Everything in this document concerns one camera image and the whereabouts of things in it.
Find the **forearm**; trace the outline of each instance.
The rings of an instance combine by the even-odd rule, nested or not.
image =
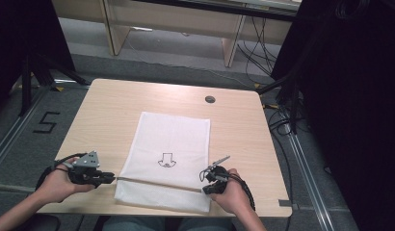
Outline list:
[[[0,217],[0,231],[15,229],[44,204],[45,202],[41,200],[41,196],[38,193],[31,194]]]
[[[241,210],[236,211],[235,215],[237,219],[239,219],[240,222],[242,222],[243,226],[245,226],[246,230],[249,231],[266,230],[263,222],[261,222],[257,213],[252,208],[242,208]]]

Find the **human hand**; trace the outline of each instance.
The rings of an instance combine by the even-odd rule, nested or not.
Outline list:
[[[235,168],[230,169],[228,173],[239,176]],[[240,183],[232,178],[228,178],[224,193],[213,193],[210,194],[210,197],[228,213],[236,214],[237,211],[251,210],[248,196],[243,191]]]
[[[75,159],[68,159],[67,162],[72,163]],[[39,194],[43,204],[61,202],[74,193],[86,193],[95,188],[94,185],[77,185],[71,183],[67,174],[65,165],[58,165],[50,174],[47,175],[44,182],[35,191]]]

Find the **white towel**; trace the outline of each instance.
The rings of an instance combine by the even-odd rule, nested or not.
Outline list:
[[[208,166],[210,120],[141,114],[119,175],[117,200],[184,212],[207,213],[210,198],[199,180]]]

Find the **round hole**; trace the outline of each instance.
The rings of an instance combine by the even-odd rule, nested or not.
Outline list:
[[[214,103],[216,101],[215,97],[208,95],[204,98],[204,100],[206,100],[206,102],[208,103]]]

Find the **gray carpet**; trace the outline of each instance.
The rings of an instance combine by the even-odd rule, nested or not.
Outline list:
[[[102,77],[225,89],[254,89],[253,81],[249,80],[244,73],[216,72],[217,74],[233,78],[228,79],[209,71],[192,70],[184,67],[168,67],[133,61],[112,61],[111,59],[81,55],[74,55],[73,59],[78,73],[88,80]],[[57,72],[54,75],[57,78],[65,78]],[[251,78],[265,84],[270,82],[270,80],[262,76],[251,76]],[[84,89],[64,88],[62,91],[50,91],[45,95],[16,144],[1,164],[0,184],[24,187],[34,187],[36,185],[41,172],[54,160],[86,92],[87,90]],[[263,103],[275,103],[274,98],[276,94],[277,90],[272,90],[263,96],[261,100]],[[19,96],[20,92],[15,92],[0,115],[0,139],[15,119]],[[59,115],[48,115],[46,117],[46,121],[55,122],[57,123],[56,126],[51,133],[35,133],[34,131],[49,129],[50,125],[40,124],[40,120],[47,112],[60,113]],[[273,112],[274,110],[265,110],[266,117],[270,118]],[[299,126],[307,130],[306,121],[302,120]],[[274,140],[284,182],[289,192],[289,174],[291,174],[293,186],[292,201],[298,205],[299,209],[294,210],[290,219],[263,218],[263,222],[268,227],[268,230],[285,230],[288,221],[289,230],[321,230],[289,141],[285,136],[277,135],[277,137],[287,154],[291,168],[291,172],[288,172],[287,163],[281,148],[277,141]],[[309,161],[321,194],[329,207],[335,230],[357,230],[334,180],[324,171],[324,158],[312,134],[299,130],[299,139],[302,142],[303,151]],[[17,201],[20,201],[24,196],[25,194],[15,192],[0,192],[0,214]],[[84,216],[82,221],[81,216],[77,215],[63,215],[60,216],[60,219],[62,221],[61,230],[72,230],[80,225],[79,230],[92,230],[96,222],[95,216]],[[235,219],[234,222],[238,230],[243,230],[238,220]]]

